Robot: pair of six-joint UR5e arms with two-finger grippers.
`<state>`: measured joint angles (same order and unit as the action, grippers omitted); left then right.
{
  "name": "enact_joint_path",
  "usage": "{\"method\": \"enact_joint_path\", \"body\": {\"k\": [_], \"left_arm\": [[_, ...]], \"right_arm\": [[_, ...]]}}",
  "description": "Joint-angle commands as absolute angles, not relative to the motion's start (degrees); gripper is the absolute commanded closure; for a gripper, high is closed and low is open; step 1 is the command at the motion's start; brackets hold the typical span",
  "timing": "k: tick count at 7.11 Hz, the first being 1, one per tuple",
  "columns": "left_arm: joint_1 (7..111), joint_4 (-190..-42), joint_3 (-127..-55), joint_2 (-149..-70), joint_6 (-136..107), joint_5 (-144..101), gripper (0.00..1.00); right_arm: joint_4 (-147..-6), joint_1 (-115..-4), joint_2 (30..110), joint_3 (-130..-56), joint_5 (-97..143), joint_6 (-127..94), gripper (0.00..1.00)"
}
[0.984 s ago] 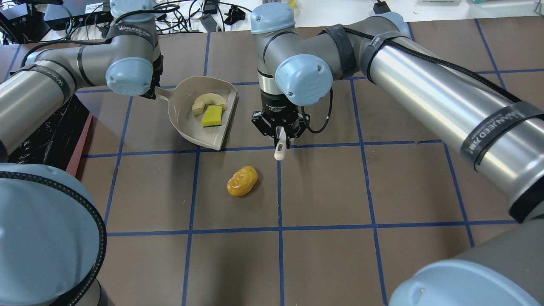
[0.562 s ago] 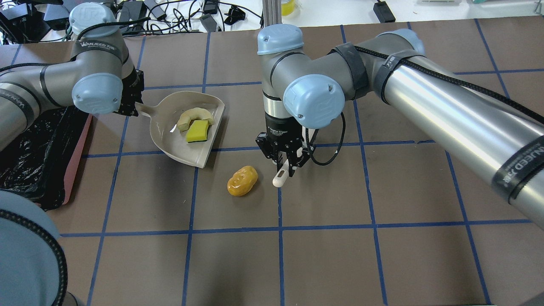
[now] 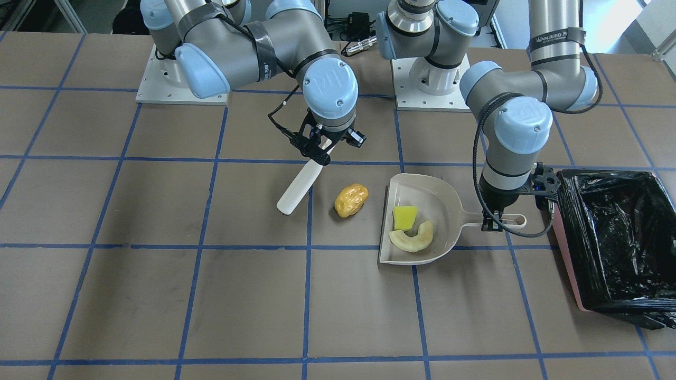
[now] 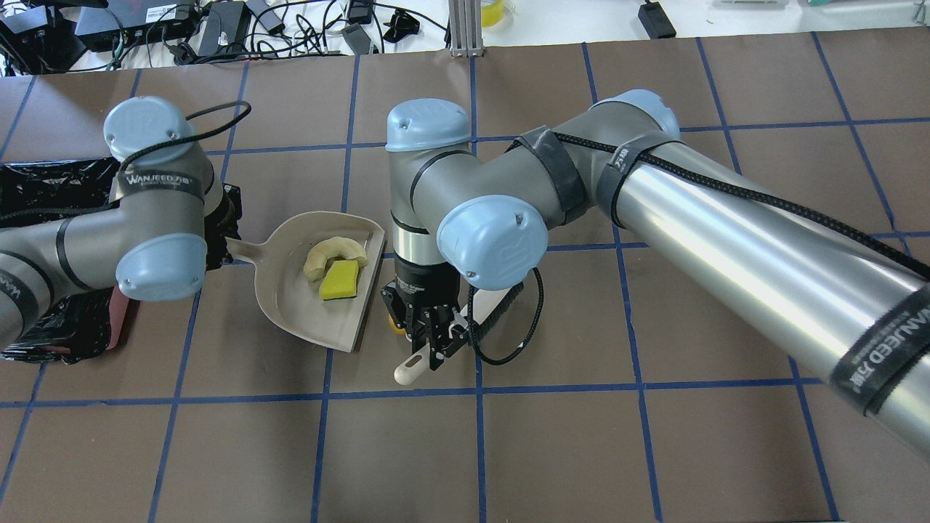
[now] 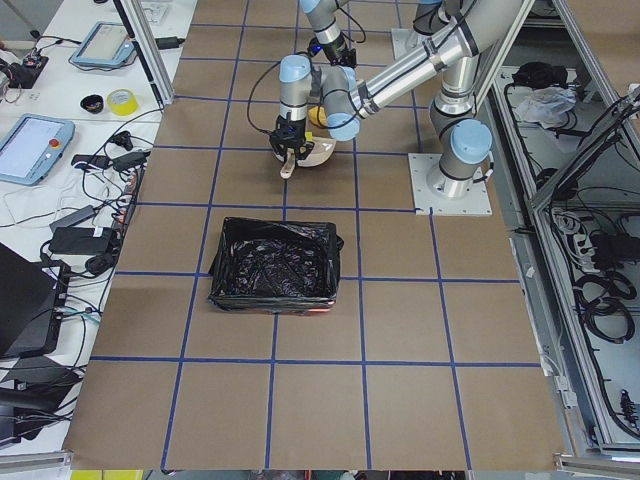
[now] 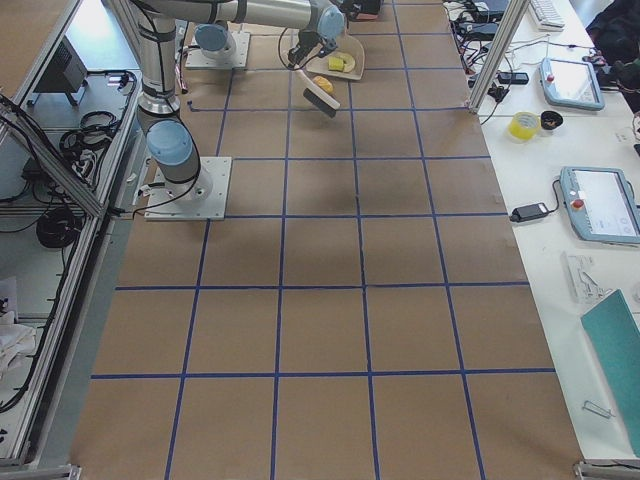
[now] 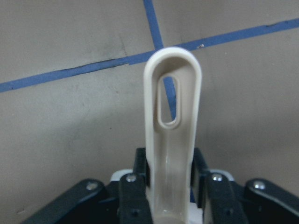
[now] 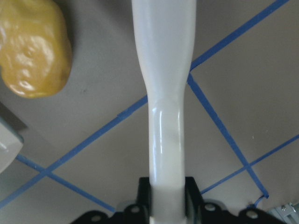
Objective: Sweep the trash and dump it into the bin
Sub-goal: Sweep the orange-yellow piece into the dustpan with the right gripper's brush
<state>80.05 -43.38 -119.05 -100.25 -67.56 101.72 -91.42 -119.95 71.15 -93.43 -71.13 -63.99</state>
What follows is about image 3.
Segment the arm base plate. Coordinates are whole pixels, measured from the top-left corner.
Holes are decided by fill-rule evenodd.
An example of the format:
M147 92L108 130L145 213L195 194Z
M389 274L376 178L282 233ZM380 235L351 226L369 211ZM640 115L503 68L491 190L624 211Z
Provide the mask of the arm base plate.
M391 60L396 108L407 111L469 112L459 80L470 67L466 56L450 70L434 67L425 58Z
M176 60L159 59L152 46L149 60L135 97L137 103L155 105L211 105L226 106L229 96L200 99L192 93Z

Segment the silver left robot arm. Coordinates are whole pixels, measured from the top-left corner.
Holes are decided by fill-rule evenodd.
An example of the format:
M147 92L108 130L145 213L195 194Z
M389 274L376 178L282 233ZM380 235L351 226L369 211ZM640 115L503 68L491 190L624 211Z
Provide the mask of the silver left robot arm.
M598 70L587 57L581 1L528 2L530 68L505 71L491 61L471 65L456 84L453 76L480 28L475 8L464 1L391 1L375 20L378 49L387 60L415 59L409 74L432 96L458 89L475 116L473 153L480 137L488 142L473 185L483 214L483 231L524 233L505 224L504 210L531 195L547 210L548 230L555 218L559 182L537 162L550 137L553 113L577 115L602 97Z

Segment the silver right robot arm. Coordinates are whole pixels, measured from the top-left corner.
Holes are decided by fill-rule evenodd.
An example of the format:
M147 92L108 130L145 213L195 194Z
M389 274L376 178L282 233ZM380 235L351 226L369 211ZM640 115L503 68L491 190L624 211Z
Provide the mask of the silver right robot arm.
M285 73L297 82L307 114L298 131L273 125L302 156L325 166L341 140L357 148L365 142L353 126L357 79L311 1L273 1L263 21L249 19L249 1L142 1L139 7L157 58L177 64L195 97Z

